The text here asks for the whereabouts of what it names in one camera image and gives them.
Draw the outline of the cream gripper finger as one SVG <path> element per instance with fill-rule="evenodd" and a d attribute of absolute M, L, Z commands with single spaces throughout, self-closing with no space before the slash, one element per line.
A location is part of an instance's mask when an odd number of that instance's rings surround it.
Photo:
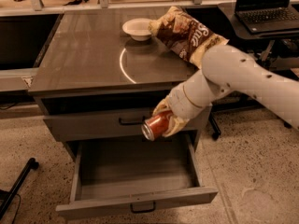
<path fill-rule="evenodd" d="M 178 117 L 174 115 L 171 111 L 165 111 L 163 137 L 169 137 L 178 133 L 187 125 L 188 122 L 188 119 Z"/>
<path fill-rule="evenodd" d="M 170 109 L 168 103 L 168 97 L 165 97 L 159 104 L 156 105 L 154 108 L 152 115 L 156 116 L 161 112 L 168 111 Z"/>

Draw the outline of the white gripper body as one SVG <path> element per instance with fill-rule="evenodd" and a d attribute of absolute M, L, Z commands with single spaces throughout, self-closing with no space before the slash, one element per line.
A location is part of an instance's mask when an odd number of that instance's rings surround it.
<path fill-rule="evenodd" d="M 173 88 L 167 98 L 173 114 L 182 119 L 194 119 L 206 107 L 195 105 L 187 96 L 183 84 Z"/>

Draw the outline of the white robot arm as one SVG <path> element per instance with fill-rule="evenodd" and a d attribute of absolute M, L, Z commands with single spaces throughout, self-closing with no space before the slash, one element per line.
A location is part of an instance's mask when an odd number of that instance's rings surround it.
<path fill-rule="evenodd" d="M 299 128 L 299 82 L 274 74 L 252 57 L 229 45 L 209 49 L 194 75 L 166 96 L 167 119 L 155 131 L 169 136 L 180 131 L 206 106 L 232 91 L 245 93 L 293 128 Z"/>

